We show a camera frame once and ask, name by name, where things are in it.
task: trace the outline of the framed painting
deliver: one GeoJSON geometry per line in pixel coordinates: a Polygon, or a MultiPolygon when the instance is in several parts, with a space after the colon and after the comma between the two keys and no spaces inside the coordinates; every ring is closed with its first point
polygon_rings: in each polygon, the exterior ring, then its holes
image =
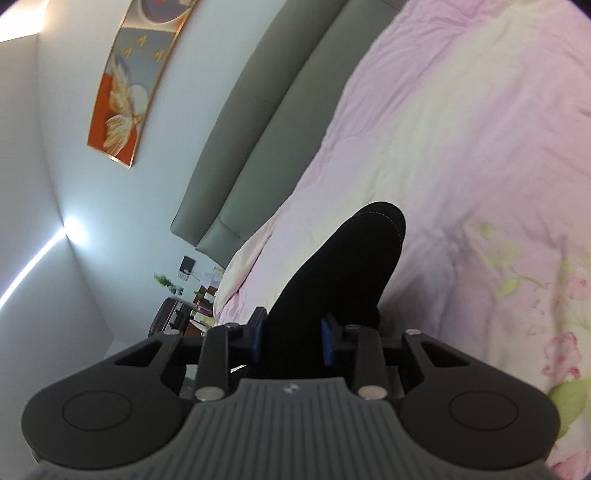
{"type": "Polygon", "coordinates": [[[88,145],[131,168],[158,82],[198,0],[132,0],[100,80],[88,145]]]}

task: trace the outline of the bedspread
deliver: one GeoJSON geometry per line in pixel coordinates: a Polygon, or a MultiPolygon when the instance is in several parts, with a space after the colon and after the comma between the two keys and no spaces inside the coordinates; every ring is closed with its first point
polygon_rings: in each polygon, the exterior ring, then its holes
{"type": "Polygon", "coordinates": [[[338,226],[379,200],[408,228],[379,305],[385,326],[420,328],[547,392],[562,422],[549,465],[582,478],[591,21],[567,0],[410,0],[349,79],[293,194],[232,260],[218,321],[270,309],[338,226]]]}

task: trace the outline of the gray upholstered headboard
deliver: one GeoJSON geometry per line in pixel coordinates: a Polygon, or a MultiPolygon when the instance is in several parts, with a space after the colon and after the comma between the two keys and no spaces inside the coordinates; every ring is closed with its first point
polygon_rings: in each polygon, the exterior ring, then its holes
{"type": "Polygon", "coordinates": [[[213,127],[171,231],[226,267],[291,194],[404,0],[287,0],[213,127]]]}

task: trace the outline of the pink flower print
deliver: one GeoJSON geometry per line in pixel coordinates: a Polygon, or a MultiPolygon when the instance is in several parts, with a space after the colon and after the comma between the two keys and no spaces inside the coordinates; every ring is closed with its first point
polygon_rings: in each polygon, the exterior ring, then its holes
{"type": "Polygon", "coordinates": [[[589,282],[584,278],[570,278],[566,283],[564,294],[571,300],[583,301],[591,296],[591,288],[589,282]]]}
{"type": "Polygon", "coordinates": [[[581,480],[591,471],[591,451],[577,452],[551,468],[562,480],[581,480]]]}
{"type": "Polygon", "coordinates": [[[544,353],[550,363],[544,366],[542,374],[553,377],[556,385],[561,384],[569,374],[575,378],[581,376],[577,368],[581,361],[581,354],[573,332],[552,338],[546,344],[544,353]]]}

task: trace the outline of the feather artwork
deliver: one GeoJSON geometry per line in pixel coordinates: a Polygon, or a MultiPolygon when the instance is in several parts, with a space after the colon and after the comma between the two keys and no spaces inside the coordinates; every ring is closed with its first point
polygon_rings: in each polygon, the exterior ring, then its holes
{"type": "Polygon", "coordinates": [[[114,55],[109,58],[109,67],[113,74],[109,107],[116,115],[106,121],[107,134],[103,147],[109,155],[115,157],[127,145],[131,131],[144,117],[134,114],[132,103],[129,100],[128,76],[114,55]]]}

